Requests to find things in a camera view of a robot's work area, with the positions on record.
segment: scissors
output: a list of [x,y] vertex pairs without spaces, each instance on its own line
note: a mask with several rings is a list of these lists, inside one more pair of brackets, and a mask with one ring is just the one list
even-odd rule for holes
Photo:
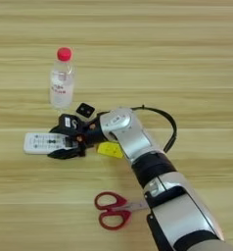
[[[99,200],[102,199],[104,196],[112,196],[116,199],[116,202],[108,205],[100,205]],[[140,202],[128,202],[122,196],[109,191],[99,193],[96,196],[94,202],[97,209],[106,211],[99,215],[99,223],[103,228],[107,230],[119,230],[128,222],[132,212],[148,208],[148,204],[145,200],[142,200]],[[105,217],[115,216],[121,217],[121,223],[119,225],[109,226],[105,224]]]

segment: table surface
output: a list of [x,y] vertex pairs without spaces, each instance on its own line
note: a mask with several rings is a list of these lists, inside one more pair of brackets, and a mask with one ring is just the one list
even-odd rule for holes
[[[233,244],[233,0],[0,0],[0,251],[157,250],[148,211],[120,231],[98,224],[97,193],[142,198],[124,160],[23,152],[26,132],[57,123],[48,88],[60,46],[75,50],[71,112],[87,102],[174,115],[168,157]],[[163,145],[169,124],[138,115]]]

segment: red bottle cap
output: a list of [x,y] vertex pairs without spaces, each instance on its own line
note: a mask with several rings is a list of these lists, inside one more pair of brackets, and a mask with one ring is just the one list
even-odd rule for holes
[[68,61],[71,58],[71,50],[67,47],[62,47],[58,50],[58,59],[60,61]]

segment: remote control button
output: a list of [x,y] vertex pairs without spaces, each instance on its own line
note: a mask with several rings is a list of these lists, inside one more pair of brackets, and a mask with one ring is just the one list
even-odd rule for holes
[[51,140],[51,139],[50,139],[50,140],[48,140],[47,142],[48,142],[49,144],[51,144],[51,143],[54,143],[54,144],[57,143],[57,141],[56,141],[55,139],[54,139],[54,140]]

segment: white remote control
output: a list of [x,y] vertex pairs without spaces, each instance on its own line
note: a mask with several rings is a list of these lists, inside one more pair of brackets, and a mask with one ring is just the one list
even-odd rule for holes
[[59,149],[69,150],[77,143],[58,133],[29,132],[25,135],[24,152],[28,154],[49,154]]

